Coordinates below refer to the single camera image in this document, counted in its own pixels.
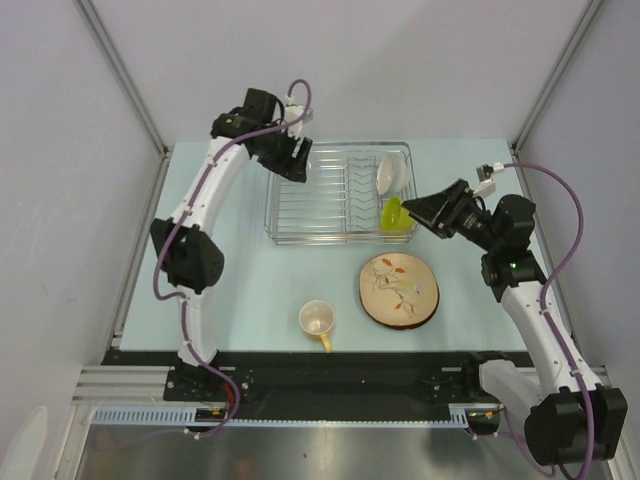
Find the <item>lime green bowl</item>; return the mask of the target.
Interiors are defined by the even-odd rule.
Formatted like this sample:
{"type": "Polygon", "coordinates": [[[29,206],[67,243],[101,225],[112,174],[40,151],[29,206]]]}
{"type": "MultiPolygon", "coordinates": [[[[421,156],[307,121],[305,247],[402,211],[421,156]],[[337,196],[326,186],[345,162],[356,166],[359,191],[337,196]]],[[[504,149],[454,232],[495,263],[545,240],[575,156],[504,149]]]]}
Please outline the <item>lime green bowl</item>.
{"type": "Polygon", "coordinates": [[[399,197],[387,200],[381,211],[379,227],[383,233],[389,235],[408,235],[413,229],[414,220],[402,206],[399,197]]]}

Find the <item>white bowl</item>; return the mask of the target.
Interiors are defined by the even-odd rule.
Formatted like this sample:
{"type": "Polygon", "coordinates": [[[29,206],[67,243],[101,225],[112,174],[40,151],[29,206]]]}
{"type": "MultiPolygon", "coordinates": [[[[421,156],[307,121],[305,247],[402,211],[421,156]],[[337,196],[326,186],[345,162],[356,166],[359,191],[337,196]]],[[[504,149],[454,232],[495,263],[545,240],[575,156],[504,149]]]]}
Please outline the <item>white bowl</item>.
{"type": "Polygon", "coordinates": [[[376,190],[381,197],[399,194],[409,184],[407,161],[396,153],[381,160],[376,173],[376,190]]]}

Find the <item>metal wire dish rack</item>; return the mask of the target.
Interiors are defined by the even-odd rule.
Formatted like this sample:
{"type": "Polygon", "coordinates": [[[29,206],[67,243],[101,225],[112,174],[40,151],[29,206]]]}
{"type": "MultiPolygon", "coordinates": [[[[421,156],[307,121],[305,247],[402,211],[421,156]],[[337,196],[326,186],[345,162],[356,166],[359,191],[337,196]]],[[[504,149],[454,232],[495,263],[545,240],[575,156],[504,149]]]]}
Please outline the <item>metal wire dish rack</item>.
{"type": "Polygon", "coordinates": [[[271,240],[278,245],[406,244],[413,238],[416,224],[408,235],[385,234],[379,227],[389,198],[404,201],[416,196],[408,143],[319,142],[310,154],[321,161],[318,182],[294,183],[275,174],[269,176],[265,230],[271,240]],[[381,197],[376,190],[376,173],[389,153],[407,161],[409,184],[399,194],[381,197]]]}

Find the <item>beige bird pattern plate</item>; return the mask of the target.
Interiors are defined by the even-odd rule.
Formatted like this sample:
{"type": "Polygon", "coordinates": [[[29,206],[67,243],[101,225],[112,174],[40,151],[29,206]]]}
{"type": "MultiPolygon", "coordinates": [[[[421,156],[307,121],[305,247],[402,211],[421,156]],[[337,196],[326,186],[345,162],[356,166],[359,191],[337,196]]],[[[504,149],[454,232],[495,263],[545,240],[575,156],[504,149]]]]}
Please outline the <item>beige bird pattern plate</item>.
{"type": "Polygon", "coordinates": [[[431,320],[440,304],[440,288],[431,267],[402,252],[371,258],[359,274],[359,300],[376,323],[412,330],[431,320]]]}

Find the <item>cream yellow handled mug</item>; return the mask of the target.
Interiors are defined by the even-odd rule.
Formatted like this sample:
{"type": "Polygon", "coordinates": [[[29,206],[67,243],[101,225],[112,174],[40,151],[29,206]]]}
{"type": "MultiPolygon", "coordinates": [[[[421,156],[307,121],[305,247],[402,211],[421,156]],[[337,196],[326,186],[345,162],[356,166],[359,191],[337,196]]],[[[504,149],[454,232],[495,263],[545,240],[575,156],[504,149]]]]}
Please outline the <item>cream yellow handled mug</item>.
{"type": "Polygon", "coordinates": [[[318,340],[326,353],[333,351],[330,334],[335,325],[335,312],[329,303],[321,300],[307,302],[299,311],[298,321],[302,330],[318,340]]]}

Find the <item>clear glass cup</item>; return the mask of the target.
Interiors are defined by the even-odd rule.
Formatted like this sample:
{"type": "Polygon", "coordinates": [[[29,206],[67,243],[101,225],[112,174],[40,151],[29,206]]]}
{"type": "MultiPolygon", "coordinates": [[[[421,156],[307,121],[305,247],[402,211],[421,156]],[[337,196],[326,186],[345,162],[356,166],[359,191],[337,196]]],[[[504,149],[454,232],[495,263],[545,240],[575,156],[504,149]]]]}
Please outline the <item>clear glass cup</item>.
{"type": "Polygon", "coordinates": [[[310,154],[306,162],[306,183],[312,184],[318,182],[321,177],[321,161],[315,156],[310,154]]]}

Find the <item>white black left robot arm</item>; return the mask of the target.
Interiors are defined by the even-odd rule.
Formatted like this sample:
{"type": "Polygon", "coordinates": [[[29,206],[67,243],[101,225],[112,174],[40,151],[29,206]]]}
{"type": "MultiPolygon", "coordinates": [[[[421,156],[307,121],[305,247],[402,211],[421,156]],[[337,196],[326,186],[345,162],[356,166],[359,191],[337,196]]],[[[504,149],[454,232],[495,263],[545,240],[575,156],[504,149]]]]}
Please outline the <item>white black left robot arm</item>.
{"type": "Polygon", "coordinates": [[[217,348],[206,340],[201,307],[204,293],[221,278],[225,257],[212,239],[213,228],[235,180],[251,159],[291,182],[305,183],[313,142],[304,136],[311,103],[298,103],[255,88],[242,105],[212,123],[211,140],[187,193],[166,219],[156,218],[150,236],[157,256],[152,286],[160,301],[179,305],[180,360],[192,368],[186,387],[197,398],[214,397],[221,376],[209,368],[217,348]]]}

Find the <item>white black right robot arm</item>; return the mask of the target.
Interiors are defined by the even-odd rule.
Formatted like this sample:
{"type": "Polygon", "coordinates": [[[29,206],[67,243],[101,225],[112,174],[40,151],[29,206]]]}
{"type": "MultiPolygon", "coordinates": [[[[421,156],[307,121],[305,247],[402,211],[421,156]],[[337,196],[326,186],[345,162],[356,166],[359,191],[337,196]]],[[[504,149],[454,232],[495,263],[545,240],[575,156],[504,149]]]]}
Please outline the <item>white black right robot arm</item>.
{"type": "Polygon", "coordinates": [[[522,422],[528,450],[541,466],[612,459],[628,404],[586,364],[546,298],[548,280],[529,248],[534,203],[509,194],[489,212],[459,179],[403,207],[438,237],[460,234],[483,250],[484,282],[516,325],[537,372],[532,382],[497,356],[463,373],[463,393],[473,401],[498,399],[522,422]]]}

